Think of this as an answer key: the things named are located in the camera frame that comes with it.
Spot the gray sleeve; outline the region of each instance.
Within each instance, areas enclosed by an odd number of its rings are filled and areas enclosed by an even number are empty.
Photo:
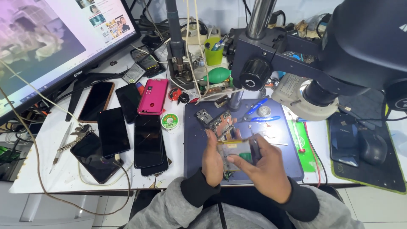
[[[149,206],[138,212],[124,226],[125,229],[176,229],[187,228],[201,213],[201,207],[194,207],[181,193],[181,181],[178,177],[172,181],[167,190],[157,194]]]
[[[294,219],[288,214],[291,222],[297,229],[364,229],[363,223],[352,219],[350,210],[341,201],[332,195],[311,187],[302,185],[311,189],[317,196],[319,202],[319,212],[317,216],[309,221],[302,222]]]

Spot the person's left hand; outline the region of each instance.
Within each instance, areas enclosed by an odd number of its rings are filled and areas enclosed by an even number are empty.
[[[205,129],[205,132],[208,136],[208,142],[202,156],[202,173],[205,175],[206,182],[210,186],[216,187],[223,179],[223,161],[216,148],[215,133],[210,129]],[[239,129],[236,129],[236,138],[241,138]]]

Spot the white tile floor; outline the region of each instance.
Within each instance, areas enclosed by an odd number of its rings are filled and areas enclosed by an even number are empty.
[[[407,229],[407,195],[372,187],[338,189],[352,217],[364,223],[366,229]],[[134,196],[119,212],[96,216],[92,229],[116,229],[128,222]],[[126,197],[102,196],[97,213],[112,212],[121,207]]]

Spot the blue repair mat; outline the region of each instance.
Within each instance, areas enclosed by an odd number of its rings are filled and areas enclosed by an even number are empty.
[[[240,121],[243,115],[251,109],[252,105],[258,103],[261,99],[242,99],[241,108],[238,112],[232,112],[232,118],[237,118]],[[281,104],[269,99],[263,104],[271,109],[270,116],[280,116],[281,118],[269,122],[242,122],[236,123],[234,126],[239,129],[242,138],[248,138],[253,133],[261,132],[265,135],[264,138],[270,143],[287,143],[288,146],[274,145],[281,149],[284,161],[285,172],[295,181],[304,179],[304,171],[294,145],[293,138],[290,134],[287,120],[284,115]],[[199,122],[196,113],[205,109],[212,118],[216,118],[222,112],[227,110],[224,105],[221,108],[216,108],[213,101],[200,102],[198,105],[188,104],[184,111],[184,176],[191,177],[199,167],[202,166],[202,154],[206,148],[207,136],[204,126]],[[259,117],[255,111],[250,117]],[[235,172],[228,181],[223,180],[221,185],[241,185],[252,184],[252,181],[244,172]]]

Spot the hand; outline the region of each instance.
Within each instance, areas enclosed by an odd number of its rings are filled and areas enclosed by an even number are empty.
[[[227,160],[246,173],[261,194],[280,204],[286,203],[291,194],[291,184],[285,174],[281,150],[259,134],[254,137],[262,155],[256,166],[237,155],[229,155]]]
[[[215,133],[209,129],[205,129],[208,136],[206,149],[202,156],[202,173],[205,175],[206,182],[216,187],[223,179],[223,161],[221,155],[216,149],[217,137]],[[236,138],[241,139],[239,129],[235,131]]]

